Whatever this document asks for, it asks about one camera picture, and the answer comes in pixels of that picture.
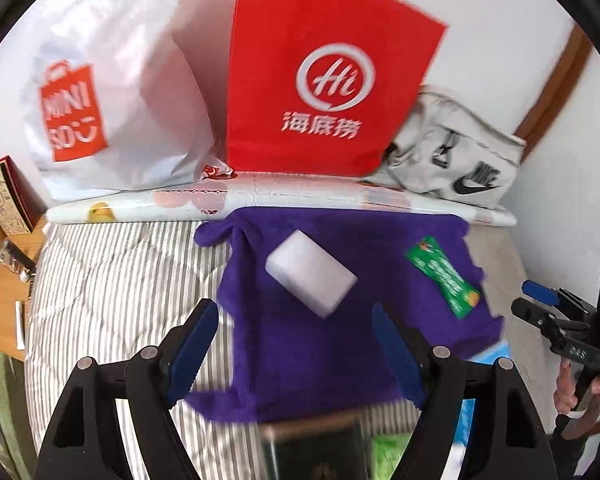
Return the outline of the person's right hand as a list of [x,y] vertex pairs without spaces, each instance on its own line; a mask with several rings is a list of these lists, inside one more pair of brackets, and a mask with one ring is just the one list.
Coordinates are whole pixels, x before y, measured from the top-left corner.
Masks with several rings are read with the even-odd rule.
[[[560,361],[559,373],[556,379],[554,405],[559,414],[574,411],[579,403],[576,395],[577,383],[573,378],[571,362],[565,358]],[[597,419],[600,416],[600,377],[592,380],[590,385],[591,399],[585,414]]]

